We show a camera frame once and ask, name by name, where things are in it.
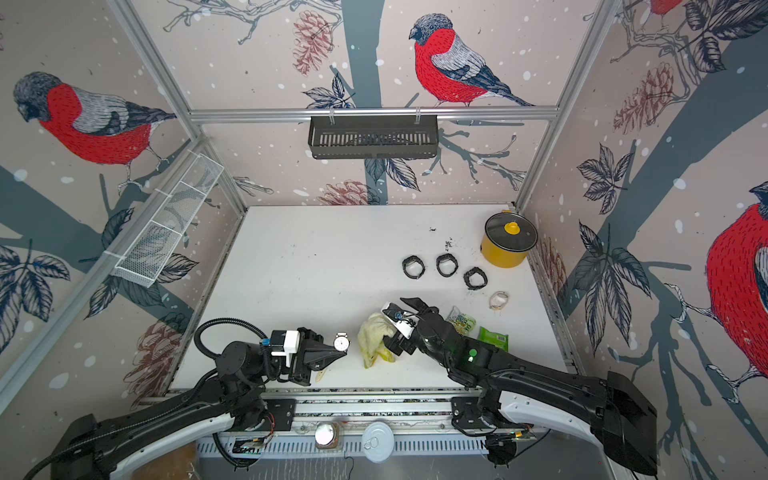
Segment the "yellow green frog towel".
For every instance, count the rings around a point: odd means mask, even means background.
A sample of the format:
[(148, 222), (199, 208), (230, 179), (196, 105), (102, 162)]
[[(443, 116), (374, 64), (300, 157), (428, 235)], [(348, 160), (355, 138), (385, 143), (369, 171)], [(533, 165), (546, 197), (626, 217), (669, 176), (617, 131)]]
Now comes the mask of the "yellow green frog towel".
[(361, 325), (357, 335), (365, 369), (373, 367), (377, 359), (394, 363), (395, 355), (385, 346), (384, 338), (393, 337), (397, 329), (381, 313), (374, 313)]

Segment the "black digital watch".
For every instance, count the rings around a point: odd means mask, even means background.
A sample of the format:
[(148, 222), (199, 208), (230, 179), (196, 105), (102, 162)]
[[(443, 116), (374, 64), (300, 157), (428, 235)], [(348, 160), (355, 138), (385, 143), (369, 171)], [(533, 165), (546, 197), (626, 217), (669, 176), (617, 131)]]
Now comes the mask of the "black digital watch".
[(456, 274), (459, 269), (459, 262), (452, 253), (439, 255), (435, 261), (437, 272), (443, 278), (450, 278)]
[(410, 255), (401, 262), (403, 274), (412, 280), (420, 279), (425, 271), (426, 266), (423, 260), (417, 255)]
[(472, 267), (463, 274), (463, 280), (468, 290), (482, 290), (488, 285), (487, 274), (480, 267)]

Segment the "cream strap analog watch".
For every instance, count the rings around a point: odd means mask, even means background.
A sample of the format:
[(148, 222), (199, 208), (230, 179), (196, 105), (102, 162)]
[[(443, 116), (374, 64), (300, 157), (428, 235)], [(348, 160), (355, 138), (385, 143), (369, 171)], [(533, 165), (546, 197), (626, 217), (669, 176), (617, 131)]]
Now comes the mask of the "cream strap analog watch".
[(493, 311), (501, 311), (509, 302), (509, 294), (504, 291), (494, 292), (489, 297), (489, 308)]

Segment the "silver band watch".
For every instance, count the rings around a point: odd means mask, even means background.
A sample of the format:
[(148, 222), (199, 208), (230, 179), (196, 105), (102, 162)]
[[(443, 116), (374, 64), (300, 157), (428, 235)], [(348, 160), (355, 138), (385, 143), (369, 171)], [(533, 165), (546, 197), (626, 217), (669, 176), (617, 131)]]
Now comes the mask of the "silver band watch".
[(346, 333), (338, 333), (333, 341), (336, 351), (346, 353), (350, 347), (350, 340)]

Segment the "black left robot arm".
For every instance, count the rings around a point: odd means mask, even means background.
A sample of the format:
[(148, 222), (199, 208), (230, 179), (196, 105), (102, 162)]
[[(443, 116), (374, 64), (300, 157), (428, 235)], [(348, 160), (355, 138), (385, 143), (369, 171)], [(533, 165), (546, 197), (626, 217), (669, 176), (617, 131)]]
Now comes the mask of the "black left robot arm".
[(53, 479), (117, 479), (180, 446), (211, 435), (220, 454), (236, 468), (250, 462), (232, 457), (220, 436), (229, 431), (263, 431), (262, 443), (292, 425), (292, 400), (266, 401), (268, 383), (307, 386), (311, 376), (347, 355), (350, 340), (339, 333), (330, 344), (307, 329), (266, 335), (234, 318), (202, 323), (193, 343), (214, 361), (191, 389), (138, 412), (99, 421), (73, 421), (54, 451), (27, 473), (48, 469)]

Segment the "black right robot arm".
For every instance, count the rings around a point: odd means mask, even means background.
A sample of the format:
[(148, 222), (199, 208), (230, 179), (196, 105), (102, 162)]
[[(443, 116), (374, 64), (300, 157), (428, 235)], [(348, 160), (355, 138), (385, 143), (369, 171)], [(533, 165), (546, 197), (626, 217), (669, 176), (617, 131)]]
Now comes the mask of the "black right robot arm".
[(479, 390), (476, 398), (452, 398), (451, 423), (485, 438), (494, 463), (511, 459), (500, 446), (506, 431), (539, 426), (598, 445), (635, 474), (657, 476), (657, 410), (626, 376), (584, 376), (524, 360), (460, 334), (418, 297), (389, 303), (382, 313), (395, 328), (384, 339), (393, 354), (420, 351), (453, 382)]

